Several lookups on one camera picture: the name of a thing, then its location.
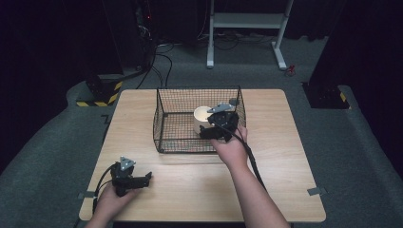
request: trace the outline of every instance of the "hand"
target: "hand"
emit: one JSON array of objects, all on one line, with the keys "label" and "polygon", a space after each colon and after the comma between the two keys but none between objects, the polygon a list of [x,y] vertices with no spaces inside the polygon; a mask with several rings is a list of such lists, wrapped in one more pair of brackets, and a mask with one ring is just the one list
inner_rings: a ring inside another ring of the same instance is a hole
[{"label": "hand", "polygon": [[140,189],[131,189],[123,197],[118,197],[115,187],[108,183],[98,199],[95,213],[87,227],[105,227],[139,192]]},{"label": "hand", "polygon": [[[238,130],[235,132],[245,142],[247,141],[247,133],[248,130],[243,126],[238,126]],[[228,142],[210,140],[210,143],[216,149],[220,159],[227,165],[228,169],[247,167],[248,156],[243,144],[237,138],[232,137]]]}]

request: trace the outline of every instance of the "forearm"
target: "forearm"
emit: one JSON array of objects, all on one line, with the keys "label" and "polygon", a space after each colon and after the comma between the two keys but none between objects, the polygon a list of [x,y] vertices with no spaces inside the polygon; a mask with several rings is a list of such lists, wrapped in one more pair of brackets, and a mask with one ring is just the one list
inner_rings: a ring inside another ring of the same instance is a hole
[{"label": "forearm", "polygon": [[109,220],[103,217],[97,217],[94,215],[91,220],[86,224],[86,228],[106,228]]},{"label": "forearm", "polygon": [[246,227],[289,227],[269,194],[246,166],[230,169]]}]

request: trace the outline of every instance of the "gray carpet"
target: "gray carpet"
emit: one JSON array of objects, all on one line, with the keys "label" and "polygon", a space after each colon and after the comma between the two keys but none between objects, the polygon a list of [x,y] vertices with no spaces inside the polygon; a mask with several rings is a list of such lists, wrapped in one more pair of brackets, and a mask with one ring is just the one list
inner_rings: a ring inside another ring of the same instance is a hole
[{"label": "gray carpet", "polygon": [[[215,67],[205,68],[206,47],[159,47],[173,67],[168,86],[225,86],[280,88],[286,93],[297,130],[317,185],[328,194],[322,201],[327,218],[322,223],[295,227],[403,227],[403,183],[394,172],[360,112],[351,89],[352,109],[312,109],[301,82],[309,81],[326,40],[285,39],[281,50],[297,74],[278,70],[268,42],[241,43],[215,51]],[[234,43],[217,42],[220,48]],[[157,56],[155,68],[163,75],[169,62]],[[138,86],[141,77],[127,80],[123,89]],[[140,88],[160,85],[154,71]],[[107,125],[116,106],[78,107],[75,99],[84,83],[67,94],[69,106],[42,127],[0,177],[0,227],[73,227],[93,167],[102,148]],[[78,227],[84,227],[81,221]]]}]

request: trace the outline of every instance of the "wire mesh basket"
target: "wire mesh basket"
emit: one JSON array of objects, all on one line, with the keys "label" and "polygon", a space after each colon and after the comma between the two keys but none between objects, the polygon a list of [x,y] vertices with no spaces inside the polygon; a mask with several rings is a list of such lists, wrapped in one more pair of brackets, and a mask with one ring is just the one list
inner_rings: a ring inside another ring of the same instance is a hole
[{"label": "wire mesh basket", "polygon": [[246,126],[246,114],[239,86],[218,88],[158,88],[153,139],[160,153],[212,153],[210,141],[194,131],[194,111],[199,106],[233,103],[228,111],[238,113],[239,125]]}]

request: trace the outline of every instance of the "metal bracket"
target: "metal bracket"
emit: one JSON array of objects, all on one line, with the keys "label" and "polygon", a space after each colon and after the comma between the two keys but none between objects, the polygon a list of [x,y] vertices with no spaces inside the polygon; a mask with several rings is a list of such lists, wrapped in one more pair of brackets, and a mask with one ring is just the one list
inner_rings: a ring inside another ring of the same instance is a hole
[{"label": "metal bracket", "polygon": [[208,113],[218,113],[218,112],[222,112],[228,109],[231,109],[233,106],[230,104],[226,104],[226,103],[219,103],[217,106],[211,108],[210,110],[207,110]]},{"label": "metal bracket", "polygon": [[135,161],[121,156],[121,170],[122,171],[125,171],[126,169],[130,168],[131,166],[134,166],[134,164],[136,164]]}]

